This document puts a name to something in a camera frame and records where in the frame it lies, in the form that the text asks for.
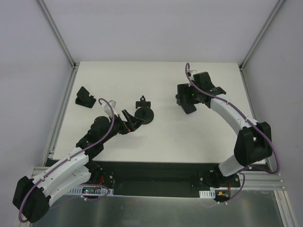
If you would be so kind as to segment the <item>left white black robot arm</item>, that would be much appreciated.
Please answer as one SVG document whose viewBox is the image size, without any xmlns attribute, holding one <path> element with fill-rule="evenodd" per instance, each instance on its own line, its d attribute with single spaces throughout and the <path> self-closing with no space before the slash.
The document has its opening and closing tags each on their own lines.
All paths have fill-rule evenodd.
<svg viewBox="0 0 303 227">
<path fill-rule="evenodd" d="M 12 200 L 18 209 L 19 222 L 37 222 L 72 188 L 99 181 L 100 167 L 93 158 L 104 149 L 104 143 L 117 134 L 134 132 L 144 124 L 143 119 L 130 115 L 126 110 L 122 113 L 125 120 L 115 113 L 97 117 L 64 158 L 32 178 L 23 176 L 19 179 Z"/>
</svg>

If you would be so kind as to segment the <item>black smartphone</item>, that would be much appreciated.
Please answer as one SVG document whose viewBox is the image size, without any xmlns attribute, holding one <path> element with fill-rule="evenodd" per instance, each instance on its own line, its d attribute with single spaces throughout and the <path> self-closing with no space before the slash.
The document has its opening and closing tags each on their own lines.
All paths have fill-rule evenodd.
<svg viewBox="0 0 303 227">
<path fill-rule="evenodd" d="M 186 114 L 192 114 L 196 111 L 194 104 L 183 104 L 181 107 Z"/>
</svg>

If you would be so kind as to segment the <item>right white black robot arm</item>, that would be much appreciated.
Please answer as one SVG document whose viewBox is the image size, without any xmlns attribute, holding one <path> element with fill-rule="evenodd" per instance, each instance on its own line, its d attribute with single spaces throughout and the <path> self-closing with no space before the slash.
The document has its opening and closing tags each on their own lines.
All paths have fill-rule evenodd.
<svg viewBox="0 0 303 227">
<path fill-rule="evenodd" d="M 188 83 L 177 85 L 177 104 L 187 114 L 196 111 L 196 104 L 206 105 L 219 114 L 237 136 L 233 155 L 214 170 L 213 181 L 217 186 L 225 186 L 231 175 L 272 156 L 271 128 L 267 122 L 245 115 L 230 101 L 225 90 L 212 83 L 208 72 L 196 73 L 188 79 Z"/>
</svg>

